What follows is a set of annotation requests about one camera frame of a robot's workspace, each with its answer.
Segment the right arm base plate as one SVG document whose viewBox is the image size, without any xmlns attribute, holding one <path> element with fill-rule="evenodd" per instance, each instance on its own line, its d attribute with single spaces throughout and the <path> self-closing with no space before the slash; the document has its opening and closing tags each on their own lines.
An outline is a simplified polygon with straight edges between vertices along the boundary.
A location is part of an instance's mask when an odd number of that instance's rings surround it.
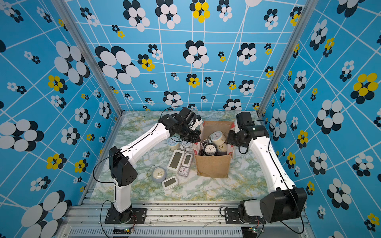
<svg viewBox="0 0 381 238">
<path fill-rule="evenodd" d="M 243 225 L 246 224 L 240 218 L 240 214 L 237 208 L 223 208 L 223 215 L 225 218 L 225 223 L 227 225 Z"/>
</svg>

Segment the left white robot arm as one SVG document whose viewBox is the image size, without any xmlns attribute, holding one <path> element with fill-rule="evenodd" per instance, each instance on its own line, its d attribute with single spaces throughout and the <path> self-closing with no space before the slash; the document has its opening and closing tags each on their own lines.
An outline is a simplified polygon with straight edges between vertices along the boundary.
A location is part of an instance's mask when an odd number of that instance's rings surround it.
<svg viewBox="0 0 381 238">
<path fill-rule="evenodd" d="M 183 107 L 179 112 L 162 115 L 157 123 L 135 141 L 109 151 L 109 169 L 115 183 L 115 202 L 112 205 L 118 214 L 131 214 L 131 187 L 138 178 L 134 166 L 154 146 L 166 139 L 179 135 L 183 141 L 200 142 L 202 125 L 200 115 Z"/>
</svg>

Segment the blue twin-bell alarm clock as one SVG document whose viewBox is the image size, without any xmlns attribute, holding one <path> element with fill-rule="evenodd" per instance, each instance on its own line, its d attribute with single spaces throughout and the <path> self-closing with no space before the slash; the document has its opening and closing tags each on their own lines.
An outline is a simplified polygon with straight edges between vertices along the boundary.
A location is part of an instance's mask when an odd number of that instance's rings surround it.
<svg viewBox="0 0 381 238">
<path fill-rule="evenodd" d="M 211 142 L 216 146 L 221 146 L 226 143 L 226 137 L 223 132 L 215 131 L 210 135 Z"/>
</svg>

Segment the black round alarm clock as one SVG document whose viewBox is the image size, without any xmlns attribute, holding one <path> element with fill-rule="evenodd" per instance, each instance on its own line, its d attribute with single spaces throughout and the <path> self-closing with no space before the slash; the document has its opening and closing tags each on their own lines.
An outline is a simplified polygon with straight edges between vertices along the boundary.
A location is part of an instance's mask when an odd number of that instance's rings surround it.
<svg viewBox="0 0 381 238">
<path fill-rule="evenodd" d="M 215 156 L 217 155 L 217 146 L 214 145 L 210 140 L 204 140 L 201 143 L 201 156 Z"/>
</svg>

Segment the grey round clock wire handle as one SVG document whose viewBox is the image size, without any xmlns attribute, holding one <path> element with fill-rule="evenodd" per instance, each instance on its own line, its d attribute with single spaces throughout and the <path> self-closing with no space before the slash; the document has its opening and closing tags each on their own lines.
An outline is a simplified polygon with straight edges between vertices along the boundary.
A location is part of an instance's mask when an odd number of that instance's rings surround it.
<svg viewBox="0 0 381 238">
<path fill-rule="evenodd" d="M 162 183 L 167 178 L 167 171 L 163 167 L 152 165 L 147 172 L 147 177 L 153 182 Z"/>
</svg>

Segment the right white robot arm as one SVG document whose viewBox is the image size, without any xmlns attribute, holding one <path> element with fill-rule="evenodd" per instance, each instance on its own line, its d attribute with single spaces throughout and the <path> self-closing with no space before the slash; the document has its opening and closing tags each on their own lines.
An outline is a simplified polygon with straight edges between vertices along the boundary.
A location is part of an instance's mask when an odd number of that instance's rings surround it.
<svg viewBox="0 0 381 238">
<path fill-rule="evenodd" d="M 238 207 L 244 223 L 261 218 L 267 223 L 284 222 L 301 217 L 307 200 L 304 189 L 285 172 L 271 144 L 271 137 L 263 125 L 257 125 L 249 112 L 236 115 L 235 129 L 229 131 L 227 142 L 252 151 L 264 174 L 268 195 L 262 199 L 241 201 Z"/>
</svg>

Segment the grey round beige-face clock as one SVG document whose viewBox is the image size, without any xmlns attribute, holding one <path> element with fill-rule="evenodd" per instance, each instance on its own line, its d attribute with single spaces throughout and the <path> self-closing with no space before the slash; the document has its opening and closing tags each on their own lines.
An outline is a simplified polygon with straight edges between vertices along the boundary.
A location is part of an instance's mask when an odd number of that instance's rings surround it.
<svg viewBox="0 0 381 238">
<path fill-rule="evenodd" d="M 217 155 L 219 155 L 219 156 L 227 155 L 227 145 L 226 144 L 222 144 L 222 145 L 219 145 L 217 147 Z"/>
</svg>

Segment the cream blue round clock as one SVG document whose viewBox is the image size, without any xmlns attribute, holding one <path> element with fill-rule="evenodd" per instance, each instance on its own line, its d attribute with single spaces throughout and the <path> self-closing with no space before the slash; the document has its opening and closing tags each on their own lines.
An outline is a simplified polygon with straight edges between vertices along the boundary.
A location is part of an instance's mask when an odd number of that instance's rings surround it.
<svg viewBox="0 0 381 238">
<path fill-rule="evenodd" d="M 179 149 L 181 140 L 174 136 L 167 139 L 167 146 L 171 151 Z"/>
</svg>

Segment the large white digital clock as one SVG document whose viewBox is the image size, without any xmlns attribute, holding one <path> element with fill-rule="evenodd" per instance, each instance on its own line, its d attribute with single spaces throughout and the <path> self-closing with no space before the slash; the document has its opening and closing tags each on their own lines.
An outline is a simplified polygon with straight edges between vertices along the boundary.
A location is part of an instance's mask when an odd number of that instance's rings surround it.
<svg viewBox="0 0 381 238">
<path fill-rule="evenodd" d="M 184 151 L 178 150 L 178 149 L 174 150 L 171 156 L 171 159 L 167 165 L 167 169 L 174 173 L 178 173 L 181 167 L 184 155 L 185 155 Z"/>
</svg>

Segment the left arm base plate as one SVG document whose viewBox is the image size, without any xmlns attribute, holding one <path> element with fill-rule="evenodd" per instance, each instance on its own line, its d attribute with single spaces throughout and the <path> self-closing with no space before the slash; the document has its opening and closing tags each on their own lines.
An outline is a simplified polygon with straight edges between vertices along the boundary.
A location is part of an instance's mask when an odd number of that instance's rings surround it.
<svg viewBox="0 0 381 238">
<path fill-rule="evenodd" d="M 128 208 L 120 213 L 115 207 L 107 209 L 105 224 L 144 224 L 147 217 L 146 208 Z"/>
</svg>

